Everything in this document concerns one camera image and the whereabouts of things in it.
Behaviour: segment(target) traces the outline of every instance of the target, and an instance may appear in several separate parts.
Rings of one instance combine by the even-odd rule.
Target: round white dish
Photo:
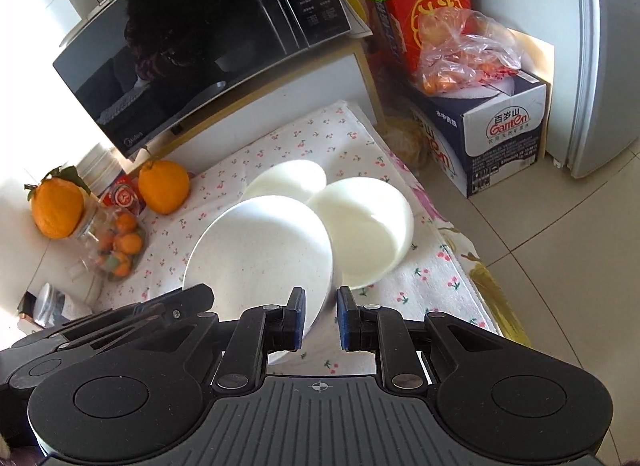
[[[411,246],[414,216],[391,184],[354,177],[329,184],[307,205],[329,232],[342,284],[359,289],[398,265]]]
[[[246,188],[242,200],[281,195],[302,203],[326,186],[326,174],[315,162],[297,159],[276,164],[258,175]]]
[[[215,296],[211,310],[221,321],[260,305],[286,305],[291,290],[302,287],[304,336],[334,288],[333,277],[330,239],[316,214],[292,198],[264,196],[236,204],[207,228],[187,262],[183,287],[208,285]]]

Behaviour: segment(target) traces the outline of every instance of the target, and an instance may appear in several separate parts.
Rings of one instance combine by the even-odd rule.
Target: tablecloth
[[[357,107],[337,102],[278,128],[195,176],[190,198],[179,211],[166,217],[151,214],[143,221],[149,234],[143,258],[128,279],[105,286],[97,308],[145,301],[180,287],[200,236],[215,218],[241,200],[257,175],[286,160],[309,159],[324,168],[329,183],[366,176],[392,184],[407,198],[414,214],[414,239],[405,259],[379,282],[353,291],[359,305],[393,307],[405,319],[414,320],[423,319],[425,311],[441,310],[500,333],[455,255],[453,246],[461,242],[443,236],[439,229],[448,229],[459,238],[462,235],[435,210],[423,187],[367,119],[361,122],[356,115],[362,117]],[[468,240],[462,245],[473,248]],[[467,259],[466,265],[473,261]],[[302,350],[289,353],[268,371],[343,375],[374,370],[372,354],[347,354],[340,349],[334,305],[318,317],[303,340]]]

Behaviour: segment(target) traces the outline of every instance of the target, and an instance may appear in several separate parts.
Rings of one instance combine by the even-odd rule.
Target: microwave
[[[349,30],[341,0],[103,0],[53,66],[130,157],[233,86]]]

